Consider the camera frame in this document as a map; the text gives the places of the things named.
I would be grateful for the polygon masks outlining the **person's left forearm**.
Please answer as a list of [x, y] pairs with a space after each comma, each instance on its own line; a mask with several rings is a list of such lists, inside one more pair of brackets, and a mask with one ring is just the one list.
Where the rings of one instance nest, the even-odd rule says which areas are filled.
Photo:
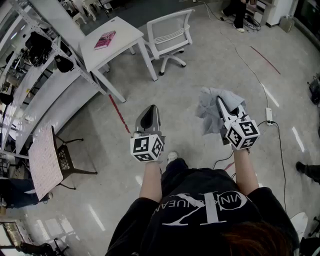
[[162, 200], [161, 168], [158, 162], [145, 164], [144, 176], [139, 198], [146, 198], [159, 203]]

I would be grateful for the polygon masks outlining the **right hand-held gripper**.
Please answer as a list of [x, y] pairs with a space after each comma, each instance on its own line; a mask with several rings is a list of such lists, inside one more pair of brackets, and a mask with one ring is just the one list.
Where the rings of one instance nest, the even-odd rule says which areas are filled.
[[236, 115], [230, 113], [220, 96], [216, 97], [216, 106], [224, 122], [220, 130], [223, 145], [230, 145], [235, 150], [250, 149], [260, 137], [256, 121], [246, 114], [241, 104], [234, 110]]

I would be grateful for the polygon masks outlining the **pale patterned seat cushion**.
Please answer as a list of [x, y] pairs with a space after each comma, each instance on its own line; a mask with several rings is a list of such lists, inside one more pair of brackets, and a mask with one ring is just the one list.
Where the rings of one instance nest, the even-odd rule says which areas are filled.
[[29, 167], [35, 193], [39, 200], [63, 181], [58, 160], [54, 128], [44, 127], [28, 150]]

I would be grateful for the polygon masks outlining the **pink book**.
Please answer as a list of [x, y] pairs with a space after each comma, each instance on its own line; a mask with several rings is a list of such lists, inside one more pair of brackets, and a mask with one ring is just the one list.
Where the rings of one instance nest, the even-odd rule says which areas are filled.
[[99, 50], [108, 47], [115, 35], [115, 30], [102, 34], [99, 40], [97, 41], [96, 45], [94, 46], [94, 50]]

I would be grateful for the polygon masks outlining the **person's black printed shirt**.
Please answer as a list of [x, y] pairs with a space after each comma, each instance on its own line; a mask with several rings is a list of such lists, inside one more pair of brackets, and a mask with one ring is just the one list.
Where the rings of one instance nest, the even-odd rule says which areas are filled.
[[300, 241], [273, 192], [241, 193], [223, 170], [188, 169], [160, 202], [138, 198], [105, 256], [291, 256]]

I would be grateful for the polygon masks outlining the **white square table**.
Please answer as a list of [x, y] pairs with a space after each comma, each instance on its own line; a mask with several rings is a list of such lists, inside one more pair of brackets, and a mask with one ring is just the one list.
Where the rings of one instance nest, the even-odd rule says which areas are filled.
[[[94, 47], [98, 39], [100, 39], [103, 34], [111, 31], [115, 31], [115, 36], [112, 38], [111, 43], [105, 48], [95, 50]], [[143, 36], [144, 34], [140, 30], [116, 16], [85, 36], [79, 43], [86, 71], [92, 72], [122, 103], [124, 103], [126, 99], [117, 91], [103, 73], [100, 72], [100, 68], [124, 51], [129, 49], [132, 52], [132, 47], [137, 45], [152, 79], [157, 81], [158, 77], [147, 52]]]

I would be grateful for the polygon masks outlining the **light grey clothes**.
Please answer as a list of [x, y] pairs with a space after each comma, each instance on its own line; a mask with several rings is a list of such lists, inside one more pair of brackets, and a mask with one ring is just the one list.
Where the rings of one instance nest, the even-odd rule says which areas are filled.
[[216, 103], [218, 96], [223, 99], [230, 111], [235, 110], [240, 105], [242, 105], [244, 109], [246, 108], [245, 99], [232, 91], [213, 87], [203, 87], [195, 110], [195, 115], [198, 118], [203, 119], [203, 135], [219, 134], [224, 125]]

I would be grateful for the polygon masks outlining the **person's black trousers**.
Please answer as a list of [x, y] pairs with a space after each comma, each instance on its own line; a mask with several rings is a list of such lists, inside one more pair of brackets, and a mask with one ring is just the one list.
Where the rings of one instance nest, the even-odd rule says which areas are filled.
[[188, 165], [183, 158], [178, 157], [169, 162], [161, 177], [162, 196], [166, 197], [175, 190], [188, 174]]

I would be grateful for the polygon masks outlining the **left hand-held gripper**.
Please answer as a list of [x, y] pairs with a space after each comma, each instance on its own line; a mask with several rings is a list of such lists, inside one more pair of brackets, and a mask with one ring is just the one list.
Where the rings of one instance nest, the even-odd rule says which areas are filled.
[[130, 138], [130, 154], [138, 162], [156, 162], [164, 151], [165, 136], [158, 133], [142, 132], [146, 129], [160, 130], [160, 114], [156, 105], [150, 105], [138, 116], [136, 130]]

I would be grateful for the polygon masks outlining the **black metal lattice chair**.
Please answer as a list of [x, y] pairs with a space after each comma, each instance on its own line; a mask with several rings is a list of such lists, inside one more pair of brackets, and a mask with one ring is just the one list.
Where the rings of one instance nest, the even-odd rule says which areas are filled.
[[53, 136], [53, 145], [55, 148], [55, 152], [57, 155], [57, 160], [59, 164], [59, 168], [62, 174], [62, 181], [67, 179], [72, 174], [81, 174], [81, 175], [97, 175], [97, 171], [86, 171], [82, 169], [77, 169], [74, 167], [69, 149], [67, 144], [81, 141], [83, 142], [83, 138], [76, 138], [72, 140], [63, 140], [58, 135], [55, 134], [54, 127], [52, 125], [49, 126]]

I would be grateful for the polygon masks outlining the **cardboard box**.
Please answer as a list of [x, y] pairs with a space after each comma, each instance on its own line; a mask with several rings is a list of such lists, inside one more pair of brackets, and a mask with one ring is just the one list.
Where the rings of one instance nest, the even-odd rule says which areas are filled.
[[289, 33], [294, 27], [294, 25], [295, 21], [290, 16], [283, 16], [279, 21], [279, 27], [286, 33]]

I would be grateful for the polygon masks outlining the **white power strip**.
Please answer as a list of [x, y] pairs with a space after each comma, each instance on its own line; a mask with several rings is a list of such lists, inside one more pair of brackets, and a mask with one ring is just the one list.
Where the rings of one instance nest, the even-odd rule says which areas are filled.
[[266, 124], [268, 126], [272, 126], [273, 125], [273, 115], [272, 115], [272, 109], [269, 107], [265, 108], [265, 117], [266, 117]]

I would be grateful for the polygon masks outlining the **white metal shelf rack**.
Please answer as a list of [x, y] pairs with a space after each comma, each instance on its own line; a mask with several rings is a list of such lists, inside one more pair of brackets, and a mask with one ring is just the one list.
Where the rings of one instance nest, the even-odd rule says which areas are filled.
[[[31, 32], [51, 40], [51, 52], [40, 66], [30, 64], [26, 41]], [[84, 34], [58, 0], [0, 0], [0, 154], [28, 157], [40, 131], [58, 132], [95, 94], [105, 93], [86, 71], [80, 53]], [[73, 62], [58, 70], [55, 56]]]

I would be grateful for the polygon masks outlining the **white mesh office chair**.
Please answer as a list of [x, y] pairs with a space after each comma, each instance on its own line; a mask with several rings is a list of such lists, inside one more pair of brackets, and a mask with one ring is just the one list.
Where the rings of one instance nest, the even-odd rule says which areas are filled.
[[165, 74], [168, 60], [172, 59], [181, 67], [186, 63], [176, 56], [185, 51], [185, 47], [193, 44], [190, 34], [189, 18], [195, 12], [194, 9], [187, 9], [174, 12], [146, 23], [147, 40], [144, 44], [151, 54], [150, 60], [162, 59], [159, 75]]

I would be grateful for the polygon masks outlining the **person's right forearm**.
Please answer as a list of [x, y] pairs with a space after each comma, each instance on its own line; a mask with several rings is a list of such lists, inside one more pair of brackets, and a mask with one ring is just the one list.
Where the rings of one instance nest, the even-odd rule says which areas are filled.
[[246, 149], [234, 150], [235, 180], [242, 194], [248, 196], [259, 188], [258, 179]]

